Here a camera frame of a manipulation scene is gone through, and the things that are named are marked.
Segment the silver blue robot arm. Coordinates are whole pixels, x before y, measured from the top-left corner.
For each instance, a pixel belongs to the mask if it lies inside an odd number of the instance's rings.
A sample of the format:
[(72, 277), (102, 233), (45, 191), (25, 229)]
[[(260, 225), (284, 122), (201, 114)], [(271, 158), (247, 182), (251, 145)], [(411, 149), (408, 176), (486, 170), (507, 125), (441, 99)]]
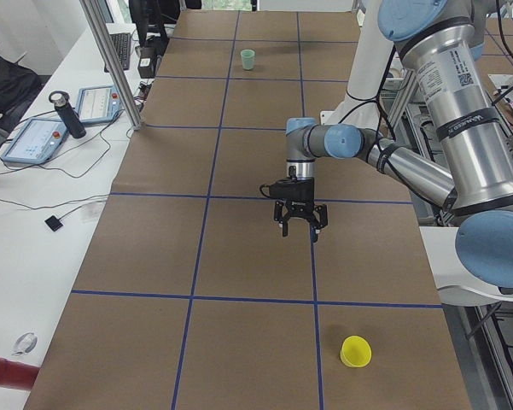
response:
[(261, 185), (283, 231), (316, 237), (315, 161), (359, 158), (458, 223), (455, 250), (479, 280), (513, 295), (513, 137), (476, 61), (500, 1), (370, 1), (344, 100), (328, 120), (286, 125), (284, 179)]

